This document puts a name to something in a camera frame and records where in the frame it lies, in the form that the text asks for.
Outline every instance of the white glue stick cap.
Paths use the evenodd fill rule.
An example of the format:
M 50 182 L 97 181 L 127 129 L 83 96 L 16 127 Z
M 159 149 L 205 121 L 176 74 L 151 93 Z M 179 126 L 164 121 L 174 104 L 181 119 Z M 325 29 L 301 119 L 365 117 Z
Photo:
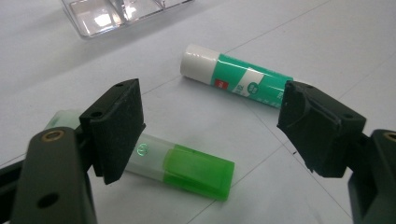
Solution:
M 197 45 L 189 45 L 183 54 L 180 73 L 210 85 L 220 53 Z

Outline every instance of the glue stick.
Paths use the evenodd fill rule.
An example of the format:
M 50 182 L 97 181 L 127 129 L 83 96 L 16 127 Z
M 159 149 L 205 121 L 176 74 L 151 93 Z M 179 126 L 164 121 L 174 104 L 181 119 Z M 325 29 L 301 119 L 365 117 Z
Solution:
M 274 107 L 281 106 L 285 84 L 293 80 L 292 77 L 196 45 L 187 47 L 180 73 Z

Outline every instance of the teal label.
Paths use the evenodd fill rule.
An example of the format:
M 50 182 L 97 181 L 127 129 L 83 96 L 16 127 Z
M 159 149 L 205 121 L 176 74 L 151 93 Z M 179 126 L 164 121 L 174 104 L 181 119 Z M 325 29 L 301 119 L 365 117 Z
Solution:
M 280 107 L 288 80 L 292 77 L 220 54 L 211 85 Z

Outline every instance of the red logo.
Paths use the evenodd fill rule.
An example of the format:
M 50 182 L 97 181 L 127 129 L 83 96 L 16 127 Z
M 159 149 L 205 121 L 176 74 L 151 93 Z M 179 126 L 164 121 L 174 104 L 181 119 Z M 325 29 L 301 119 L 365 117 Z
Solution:
M 227 90 L 228 82 L 222 81 L 220 79 L 215 79 L 215 86 Z

